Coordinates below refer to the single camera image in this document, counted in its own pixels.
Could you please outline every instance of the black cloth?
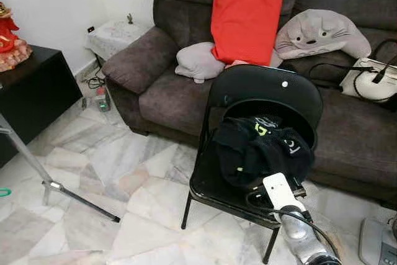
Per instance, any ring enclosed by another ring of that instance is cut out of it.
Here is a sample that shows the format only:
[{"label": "black cloth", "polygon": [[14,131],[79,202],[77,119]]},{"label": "black cloth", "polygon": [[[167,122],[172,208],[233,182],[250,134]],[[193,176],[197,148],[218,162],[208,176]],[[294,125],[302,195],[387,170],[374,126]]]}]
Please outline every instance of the black cloth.
[{"label": "black cloth", "polygon": [[225,118],[213,142],[223,177],[233,186],[250,188],[275,173],[305,180],[314,163],[313,150],[280,117]]}]

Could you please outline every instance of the red figurine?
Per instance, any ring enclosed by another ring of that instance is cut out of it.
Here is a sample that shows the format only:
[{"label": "red figurine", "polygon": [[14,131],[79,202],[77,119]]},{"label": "red figurine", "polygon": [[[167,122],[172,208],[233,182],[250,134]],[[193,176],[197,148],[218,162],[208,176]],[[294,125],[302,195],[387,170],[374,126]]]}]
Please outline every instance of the red figurine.
[{"label": "red figurine", "polygon": [[0,71],[14,69],[32,52],[27,42],[13,34],[12,30],[19,28],[11,18],[11,9],[0,2]]}]

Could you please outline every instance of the white wall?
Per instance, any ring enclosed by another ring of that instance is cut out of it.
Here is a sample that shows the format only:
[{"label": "white wall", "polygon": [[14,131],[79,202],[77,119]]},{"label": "white wall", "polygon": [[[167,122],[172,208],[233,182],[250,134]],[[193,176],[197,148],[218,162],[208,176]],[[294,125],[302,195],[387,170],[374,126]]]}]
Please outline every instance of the white wall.
[{"label": "white wall", "polygon": [[86,50],[86,29],[98,27],[109,18],[124,19],[131,12],[134,20],[153,24],[153,0],[0,0],[12,8],[20,27],[17,32],[28,43],[62,50],[76,74],[93,60]]}]

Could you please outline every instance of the black cabinet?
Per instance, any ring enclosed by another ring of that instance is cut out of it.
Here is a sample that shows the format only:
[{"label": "black cabinet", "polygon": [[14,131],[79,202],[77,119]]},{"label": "black cabinet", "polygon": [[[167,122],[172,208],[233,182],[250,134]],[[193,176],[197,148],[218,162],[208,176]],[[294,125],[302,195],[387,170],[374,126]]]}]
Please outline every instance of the black cabinet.
[{"label": "black cabinet", "polygon": [[[82,97],[61,51],[32,49],[16,69],[0,73],[0,112],[25,143]],[[0,135],[0,167],[16,153]]]}]

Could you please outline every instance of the brown sofa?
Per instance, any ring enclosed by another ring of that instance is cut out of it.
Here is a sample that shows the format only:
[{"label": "brown sofa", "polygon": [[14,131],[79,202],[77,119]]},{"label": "brown sofa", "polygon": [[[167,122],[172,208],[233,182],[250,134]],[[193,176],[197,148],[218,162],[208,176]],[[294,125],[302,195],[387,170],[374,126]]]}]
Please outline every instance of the brown sofa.
[{"label": "brown sofa", "polygon": [[[305,9],[330,9],[349,17],[375,48],[397,38],[397,0],[283,0],[280,24]],[[197,144],[212,81],[195,84],[175,75],[176,53],[212,41],[212,0],[154,0],[154,23],[147,34],[106,62],[103,72],[118,111],[134,132],[153,132]],[[397,53],[389,45],[387,60]],[[289,61],[302,75],[319,62],[353,65],[336,51]],[[346,72],[324,66],[313,78],[339,83]],[[397,206],[397,113],[376,104],[320,88],[324,114],[318,127],[316,164],[310,179]]]}]

